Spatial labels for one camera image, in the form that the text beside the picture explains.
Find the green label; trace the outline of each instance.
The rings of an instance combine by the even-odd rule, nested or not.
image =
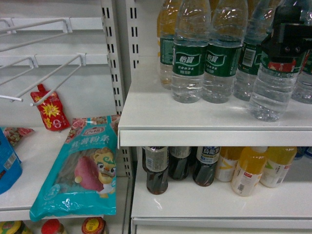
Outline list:
[[[312,75],[312,54],[309,55],[308,60],[304,65],[303,71]]]
[[[266,53],[262,52],[261,63],[265,68],[272,71],[290,74],[299,73],[306,55],[307,54],[304,53],[302,56],[294,58],[290,63],[280,63],[280,62],[272,62],[269,56]]]
[[[174,45],[173,72],[195,77],[204,74],[206,46]]]
[[[160,38],[160,62],[172,65],[174,38]]]
[[[241,47],[229,48],[208,45],[205,72],[218,77],[236,74]]]
[[[261,46],[243,44],[238,61],[238,69],[251,75],[257,75],[261,63]]]

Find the teal plastic package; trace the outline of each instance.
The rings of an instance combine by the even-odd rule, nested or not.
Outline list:
[[[117,126],[120,116],[74,119],[30,209],[46,216],[115,215]]]
[[[21,173],[20,159],[0,129],[0,194],[9,190]]]

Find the dark tea bottle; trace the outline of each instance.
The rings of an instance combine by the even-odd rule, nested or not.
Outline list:
[[[142,167],[143,170],[147,172],[147,168],[146,168],[146,154],[145,154],[145,147],[142,146]]]
[[[221,147],[201,146],[197,149],[193,180],[200,186],[209,186],[214,181]]]
[[[164,193],[168,188],[169,150],[164,146],[145,146],[146,187],[152,194]]]
[[[189,174],[191,149],[190,146],[169,147],[168,175],[172,179],[183,180]]]

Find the plastic water bottle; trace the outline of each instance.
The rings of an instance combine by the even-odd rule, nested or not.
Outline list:
[[[260,66],[262,52],[260,43],[271,30],[278,3],[279,0],[261,0],[248,22],[233,87],[233,95],[240,100],[249,101],[250,99]]]
[[[200,99],[208,28],[211,22],[209,0],[183,0],[176,19],[172,96],[182,103]]]
[[[248,23],[247,0],[220,0],[209,29],[202,98],[227,102]]]
[[[176,16],[180,5],[181,0],[165,0],[159,13],[160,82],[166,89],[171,89]]]
[[[302,72],[298,75],[292,93],[292,99],[302,103],[312,104],[312,52],[310,52]]]
[[[307,24],[310,0],[284,0],[279,7],[283,6],[301,7],[300,20]],[[252,116],[265,122],[275,122],[282,117],[292,96],[304,57],[305,54],[293,59],[291,63],[279,63],[272,62],[262,52],[260,68],[249,101],[249,112]]]

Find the red jar lid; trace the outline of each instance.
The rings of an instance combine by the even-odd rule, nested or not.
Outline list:
[[[105,225],[106,222],[101,217],[90,217],[85,219],[81,230],[84,234],[100,234]]]
[[[56,234],[58,233],[60,228],[60,222],[58,219],[49,219],[44,223],[44,225],[41,228],[42,234]]]

